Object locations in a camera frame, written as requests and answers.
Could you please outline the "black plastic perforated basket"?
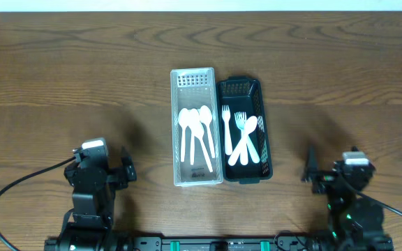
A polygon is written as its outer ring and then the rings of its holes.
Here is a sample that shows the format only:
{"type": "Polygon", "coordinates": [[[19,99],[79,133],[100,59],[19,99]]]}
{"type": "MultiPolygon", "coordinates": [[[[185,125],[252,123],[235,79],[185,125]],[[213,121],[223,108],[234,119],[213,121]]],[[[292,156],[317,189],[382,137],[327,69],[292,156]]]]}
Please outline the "black plastic perforated basket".
{"type": "Polygon", "coordinates": [[[225,179],[240,184],[259,183],[262,180],[270,179],[273,175],[273,168],[260,82],[258,79],[246,76],[229,77],[217,83],[217,98],[218,111],[222,120],[223,174],[225,179]],[[237,147],[241,138],[241,132],[235,123],[235,113],[245,112],[246,118],[251,116],[257,118],[256,128],[248,135],[250,140],[246,144],[247,165],[241,165],[239,160],[233,165],[228,163],[230,155],[225,154],[224,122],[221,115],[223,105],[228,105],[231,113],[232,151],[237,147]]]}

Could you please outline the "clear plastic perforated basket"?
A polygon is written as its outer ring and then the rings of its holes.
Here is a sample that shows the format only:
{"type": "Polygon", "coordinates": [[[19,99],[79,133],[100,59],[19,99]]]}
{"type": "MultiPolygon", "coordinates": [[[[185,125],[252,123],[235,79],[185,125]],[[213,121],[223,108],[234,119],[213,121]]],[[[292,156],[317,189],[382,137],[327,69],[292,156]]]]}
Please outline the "clear plastic perforated basket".
{"type": "Polygon", "coordinates": [[[213,185],[223,182],[223,154],[221,132],[218,116],[218,98],[213,68],[174,69],[170,73],[171,108],[172,108],[172,151],[174,184],[180,187],[195,185],[213,185]],[[211,173],[205,162],[200,141],[195,137],[195,160],[190,164],[191,130],[186,128],[185,161],[181,162],[181,126],[178,116],[181,109],[188,111],[199,110],[206,105],[211,110],[213,119],[210,129],[214,141],[216,157],[213,158],[209,149],[207,129],[200,121],[200,114],[196,118],[204,128],[204,143],[209,154],[213,172],[211,173]]]}

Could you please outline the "white plastic spoon horizontal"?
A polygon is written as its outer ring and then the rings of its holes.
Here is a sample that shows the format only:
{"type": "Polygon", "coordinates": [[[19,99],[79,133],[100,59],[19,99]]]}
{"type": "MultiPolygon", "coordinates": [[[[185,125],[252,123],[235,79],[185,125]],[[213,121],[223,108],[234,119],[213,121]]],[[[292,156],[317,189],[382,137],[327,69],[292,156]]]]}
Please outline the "white plastic spoon horizontal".
{"type": "Polygon", "coordinates": [[[192,126],[193,126],[192,129],[193,129],[194,137],[196,137],[200,141],[200,145],[201,145],[201,148],[202,148],[202,152],[203,152],[205,162],[207,164],[207,168],[212,173],[213,172],[213,167],[211,165],[211,160],[210,160],[210,157],[209,157],[209,154],[207,152],[207,149],[206,149],[206,146],[205,146],[205,143],[204,143],[204,139],[203,139],[203,137],[204,137],[204,128],[202,127],[202,124],[201,124],[201,122],[199,120],[192,122],[192,126]]]}

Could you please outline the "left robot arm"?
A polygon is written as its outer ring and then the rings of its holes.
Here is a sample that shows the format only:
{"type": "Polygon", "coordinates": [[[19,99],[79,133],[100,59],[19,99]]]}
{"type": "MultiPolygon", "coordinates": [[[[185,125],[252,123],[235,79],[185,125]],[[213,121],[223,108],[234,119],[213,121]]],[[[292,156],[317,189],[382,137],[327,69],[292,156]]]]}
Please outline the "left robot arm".
{"type": "Polygon", "coordinates": [[[133,249],[128,234],[113,232],[115,193],[137,180],[128,151],[121,148],[121,166],[108,167],[108,153],[103,146],[77,149],[75,160],[64,170],[73,187],[73,208],[65,216],[59,237],[45,241],[45,250],[115,250],[133,249]]]}

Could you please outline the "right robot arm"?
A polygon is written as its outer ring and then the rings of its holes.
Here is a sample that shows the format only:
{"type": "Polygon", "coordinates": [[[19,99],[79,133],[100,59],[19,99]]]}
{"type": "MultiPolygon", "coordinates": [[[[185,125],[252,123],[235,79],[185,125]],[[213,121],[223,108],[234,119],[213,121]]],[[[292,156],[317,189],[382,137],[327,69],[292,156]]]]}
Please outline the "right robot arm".
{"type": "Polygon", "coordinates": [[[303,182],[312,193],[327,196],[328,229],[306,239],[306,250],[393,250],[393,240],[382,228],[383,207],[363,198],[375,167],[357,147],[343,153],[331,170],[319,169],[315,149],[310,147],[303,182]]]}

